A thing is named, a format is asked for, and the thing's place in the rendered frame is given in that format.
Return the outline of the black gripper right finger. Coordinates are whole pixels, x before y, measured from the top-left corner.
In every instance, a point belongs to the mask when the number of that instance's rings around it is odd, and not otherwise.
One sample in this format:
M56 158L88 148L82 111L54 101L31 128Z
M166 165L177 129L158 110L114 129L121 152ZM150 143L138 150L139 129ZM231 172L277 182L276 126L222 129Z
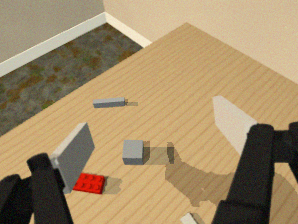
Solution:
M212 99L215 125L241 157L211 224L269 224L275 163L288 163L298 183L298 121L274 130L223 96Z

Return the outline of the grey rectangular bar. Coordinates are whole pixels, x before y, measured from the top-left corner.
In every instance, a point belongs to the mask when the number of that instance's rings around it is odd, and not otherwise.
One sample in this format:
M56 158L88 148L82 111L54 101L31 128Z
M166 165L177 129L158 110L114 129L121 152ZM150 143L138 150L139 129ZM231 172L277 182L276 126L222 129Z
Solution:
M125 106L125 99L124 99L124 97L94 99L93 106L94 106L94 108Z

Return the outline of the red toy building brick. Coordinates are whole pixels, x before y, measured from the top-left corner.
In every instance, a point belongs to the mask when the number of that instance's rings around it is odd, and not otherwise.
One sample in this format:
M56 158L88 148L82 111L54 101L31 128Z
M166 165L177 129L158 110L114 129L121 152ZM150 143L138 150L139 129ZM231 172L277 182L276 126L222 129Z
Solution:
M102 195L105 177L82 173L73 190Z

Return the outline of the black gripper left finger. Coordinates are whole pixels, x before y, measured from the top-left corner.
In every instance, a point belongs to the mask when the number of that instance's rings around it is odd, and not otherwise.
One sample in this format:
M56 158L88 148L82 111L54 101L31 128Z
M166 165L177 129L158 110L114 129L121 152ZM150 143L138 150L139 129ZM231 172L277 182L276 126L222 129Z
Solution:
M88 123L79 123L50 156L27 160L31 176L0 180L0 224L30 224L32 214L34 224L74 224L64 194L72 192L94 149Z

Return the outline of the grey cube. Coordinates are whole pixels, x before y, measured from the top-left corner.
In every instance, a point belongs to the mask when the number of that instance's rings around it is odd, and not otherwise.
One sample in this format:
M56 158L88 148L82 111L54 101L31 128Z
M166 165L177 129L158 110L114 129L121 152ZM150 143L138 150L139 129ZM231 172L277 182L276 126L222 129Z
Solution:
M143 140L124 140L122 159L124 165L143 165Z

